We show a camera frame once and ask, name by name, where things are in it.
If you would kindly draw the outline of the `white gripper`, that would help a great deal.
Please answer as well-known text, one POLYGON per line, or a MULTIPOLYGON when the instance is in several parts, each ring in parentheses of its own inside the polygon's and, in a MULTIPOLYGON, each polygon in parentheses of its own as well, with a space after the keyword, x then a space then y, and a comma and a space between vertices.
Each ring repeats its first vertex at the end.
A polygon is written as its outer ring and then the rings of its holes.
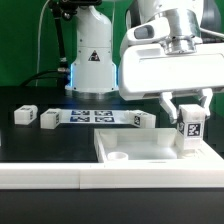
POLYGON ((200 91, 201 107, 209 118, 213 91, 224 91, 224 43, 204 44, 191 34, 172 36, 171 23, 166 18, 129 29, 120 54, 121 97, 159 97, 171 124, 178 118, 173 95, 189 96, 200 91))

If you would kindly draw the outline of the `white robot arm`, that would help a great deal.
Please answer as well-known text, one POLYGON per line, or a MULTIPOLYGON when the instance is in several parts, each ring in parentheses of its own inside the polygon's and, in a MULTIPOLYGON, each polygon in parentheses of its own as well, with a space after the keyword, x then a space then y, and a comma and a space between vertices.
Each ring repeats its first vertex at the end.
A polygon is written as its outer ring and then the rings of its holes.
POLYGON ((118 88, 125 100, 157 98, 172 122, 173 97, 198 94, 205 115, 215 91, 224 91, 224 44, 206 43, 203 18, 213 0, 135 0, 121 46, 118 88))

